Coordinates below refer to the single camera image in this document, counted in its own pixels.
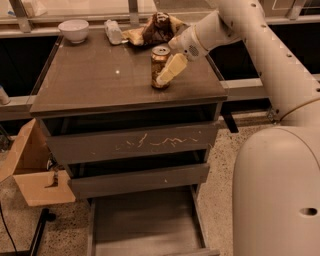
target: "white bowl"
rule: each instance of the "white bowl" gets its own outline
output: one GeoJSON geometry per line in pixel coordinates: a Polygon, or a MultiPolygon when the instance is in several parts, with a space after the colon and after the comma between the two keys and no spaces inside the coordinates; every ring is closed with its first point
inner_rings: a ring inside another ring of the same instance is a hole
{"type": "Polygon", "coordinates": [[[82,43],[89,33],[89,23],[86,20],[68,20],[60,23],[58,28],[74,44],[82,43]]]}

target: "cabinet top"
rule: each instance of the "cabinet top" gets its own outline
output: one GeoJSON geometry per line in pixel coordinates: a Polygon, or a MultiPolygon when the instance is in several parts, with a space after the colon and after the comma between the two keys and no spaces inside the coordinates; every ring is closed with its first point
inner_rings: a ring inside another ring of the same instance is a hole
{"type": "Polygon", "coordinates": [[[206,58],[188,67],[169,88],[151,86],[151,49],[112,46],[104,30],[81,44],[63,39],[31,107],[34,117],[152,109],[224,101],[227,93],[206,58]]]}

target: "speckled floor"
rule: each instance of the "speckled floor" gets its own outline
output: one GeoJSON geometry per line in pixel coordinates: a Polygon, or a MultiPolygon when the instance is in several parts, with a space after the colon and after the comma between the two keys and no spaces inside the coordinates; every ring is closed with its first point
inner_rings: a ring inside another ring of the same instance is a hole
{"type": "MultiPolygon", "coordinates": [[[[265,113],[235,115],[239,133],[232,134],[221,119],[221,128],[209,156],[210,173],[201,186],[198,202],[205,233],[212,249],[232,256],[232,176],[237,152],[253,133],[270,126],[265,113]]],[[[1,162],[5,154],[0,154],[1,162]]],[[[28,207],[12,177],[0,183],[0,200],[17,250],[27,250],[43,207],[28,207]]],[[[86,201],[48,207],[56,220],[47,222],[38,255],[82,256],[87,253],[89,205],[86,201]]],[[[0,252],[13,247],[0,221],[0,252]]]]}

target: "crumpled paper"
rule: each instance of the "crumpled paper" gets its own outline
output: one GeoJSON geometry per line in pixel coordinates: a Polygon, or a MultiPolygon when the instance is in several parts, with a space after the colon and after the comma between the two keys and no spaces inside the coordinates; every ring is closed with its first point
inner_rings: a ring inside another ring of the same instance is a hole
{"type": "Polygon", "coordinates": [[[186,24],[168,13],[153,14],[144,27],[122,32],[122,37],[137,46],[169,42],[186,24]]]}

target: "cardboard box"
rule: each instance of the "cardboard box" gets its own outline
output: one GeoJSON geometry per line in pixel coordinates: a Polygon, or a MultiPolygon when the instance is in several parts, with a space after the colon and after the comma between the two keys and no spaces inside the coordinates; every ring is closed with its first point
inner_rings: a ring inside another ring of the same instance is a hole
{"type": "Polygon", "coordinates": [[[66,171],[59,171],[57,187],[46,188],[53,183],[54,175],[46,168],[49,154],[39,123],[33,119],[21,128],[8,152],[0,182],[12,175],[29,206],[74,202],[66,171]]]}

